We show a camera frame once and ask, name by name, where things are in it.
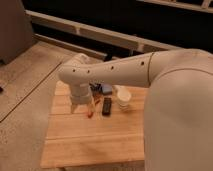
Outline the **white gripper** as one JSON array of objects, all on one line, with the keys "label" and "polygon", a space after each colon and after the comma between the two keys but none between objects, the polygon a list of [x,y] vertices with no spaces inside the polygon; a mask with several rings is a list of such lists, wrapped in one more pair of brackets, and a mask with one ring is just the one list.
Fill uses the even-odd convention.
[{"label": "white gripper", "polygon": [[88,84],[70,85],[71,112],[74,112],[79,105],[86,105],[93,100],[91,89]]}]

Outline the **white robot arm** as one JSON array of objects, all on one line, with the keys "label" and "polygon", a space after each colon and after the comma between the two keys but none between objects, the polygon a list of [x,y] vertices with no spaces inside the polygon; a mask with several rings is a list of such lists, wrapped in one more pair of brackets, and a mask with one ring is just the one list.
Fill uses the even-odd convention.
[{"label": "white robot arm", "polygon": [[71,99],[90,99],[89,85],[146,87],[145,171],[213,171],[213,53],[176,49],[91,64],[77,54],[59,78]]}]

